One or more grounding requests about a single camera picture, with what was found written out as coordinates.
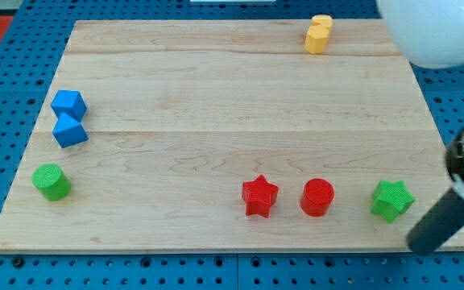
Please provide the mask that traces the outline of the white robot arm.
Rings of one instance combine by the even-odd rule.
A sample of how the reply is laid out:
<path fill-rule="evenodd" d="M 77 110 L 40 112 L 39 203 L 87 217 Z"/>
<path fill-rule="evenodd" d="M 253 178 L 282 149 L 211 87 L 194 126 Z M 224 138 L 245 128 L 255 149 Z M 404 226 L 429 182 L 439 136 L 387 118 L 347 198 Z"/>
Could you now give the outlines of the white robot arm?
<path fill-rule="evenodd" d="M 464 64 L 464 0 L 377 0 L 396 47 L 423 68 Z"/>

